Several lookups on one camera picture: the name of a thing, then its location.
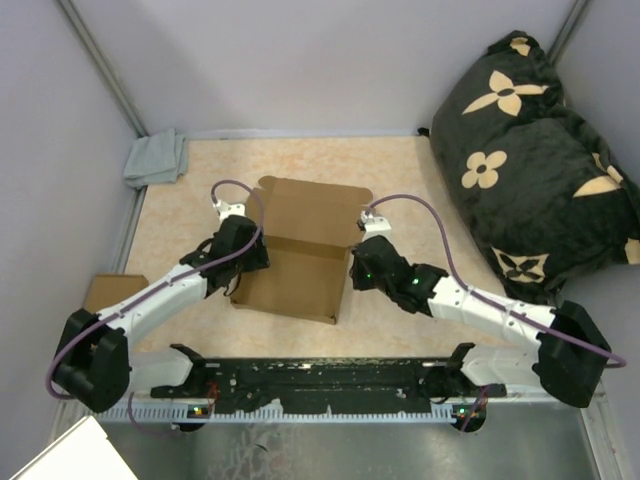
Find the brown cardboard box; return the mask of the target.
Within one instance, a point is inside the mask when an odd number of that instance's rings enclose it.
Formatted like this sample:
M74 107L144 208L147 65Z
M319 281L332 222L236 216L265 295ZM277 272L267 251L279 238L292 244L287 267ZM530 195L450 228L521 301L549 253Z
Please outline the brown cardboard box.
M246 201L256 221L264 209L264 242L270 266L244 273L231 295L237 309L337 323L350 248L360 242L361 211L370 189L264 176Z

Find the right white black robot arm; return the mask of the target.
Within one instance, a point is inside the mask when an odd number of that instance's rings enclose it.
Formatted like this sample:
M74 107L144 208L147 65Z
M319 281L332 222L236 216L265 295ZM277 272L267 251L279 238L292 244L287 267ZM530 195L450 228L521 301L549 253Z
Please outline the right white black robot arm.
M572 407L591 403L611 348L581 305L535 305L464 286L443 269L409 263L383 236L351 253L354 289L377 289L405 312L456 321L506 341L504 347L462 347L456 368L473 385L540 387Z

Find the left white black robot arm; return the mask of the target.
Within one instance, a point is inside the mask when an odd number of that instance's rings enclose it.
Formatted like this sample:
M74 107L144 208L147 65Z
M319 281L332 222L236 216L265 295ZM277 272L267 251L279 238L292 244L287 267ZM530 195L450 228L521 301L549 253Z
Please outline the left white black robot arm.
M81 308L67 319L46 374L49 393L102 413L134 392L196 383L203 358L184 346L137 353L154 329L240 275L269 266L262 229L231 215L212 238L185 255L164 277L96 313Z

